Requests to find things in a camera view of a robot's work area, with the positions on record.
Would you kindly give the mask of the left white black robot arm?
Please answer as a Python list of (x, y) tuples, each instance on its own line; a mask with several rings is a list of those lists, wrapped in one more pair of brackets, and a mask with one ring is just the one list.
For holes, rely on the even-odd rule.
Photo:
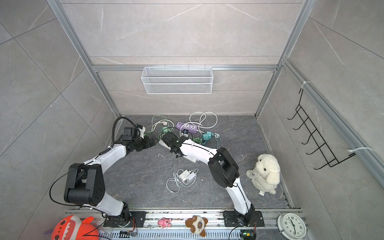
[(84, 163), (72, 164), (64, 188), (64, 206), (90, 207), (107, 218), (111, 227), (126, 227), (133, 217), (127, 203), (106, 192), (104, 173), (133, 151), (140, 152), (155, 145), (155, 139), (145, 136), (145, 127), (127, 117), (118, 117), (112, 127), (111, 144)]

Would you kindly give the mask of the white charger with cable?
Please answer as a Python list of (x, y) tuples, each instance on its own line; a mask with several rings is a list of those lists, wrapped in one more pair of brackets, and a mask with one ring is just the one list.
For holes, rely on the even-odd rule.
[[(173, 172), (173, 177), (169, 178), (166, 182), (167, 190), (172, 194), (177, 194), (180, 191), (181, 187), (183, 188), (191, 187), (196, 180), (194, 182), (188, 183), (187, 176), (190, 174), (190, 172), (195, 172), (196, 174), (198, 174), (199, 170), (194, 169), (189, 171), (189, 170), (179, 169), (176, 172)], [(177, 190), (176, 191), (171, 190), (169, 188), (169, 183), (174, 183), (177, 187)]]

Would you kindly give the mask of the white pastel power strip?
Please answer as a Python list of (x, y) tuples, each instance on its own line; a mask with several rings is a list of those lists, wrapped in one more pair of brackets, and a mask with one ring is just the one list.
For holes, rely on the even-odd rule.
[[(163, 147), (165, 147), (167, 150), (171, 150), (170, 147), (168, 147), (162, 140), (159, 140), (159, 144)], [(196, 158), (193, 158), (191, 156), (183, 156), (183, 158), (193, 162), (193, 163), (196, 163), (198, 160)]]

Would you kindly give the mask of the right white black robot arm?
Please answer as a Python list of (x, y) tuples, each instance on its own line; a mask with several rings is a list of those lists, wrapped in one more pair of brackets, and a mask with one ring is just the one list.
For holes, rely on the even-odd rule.
[(233, 201), (234, 216), (227, 219), (244, 227), (253, 223), (255, 208), (242, 187), (239, 166), (227, 149), (208, 148), (195, 143), (188, 137), (177, 137), (173, 133), (166, 133), (161, 141), (170, 148), (171, 153), (176, 154), (177, 158), (192, 158), (209, 167), (215, 182), (226, 189)]

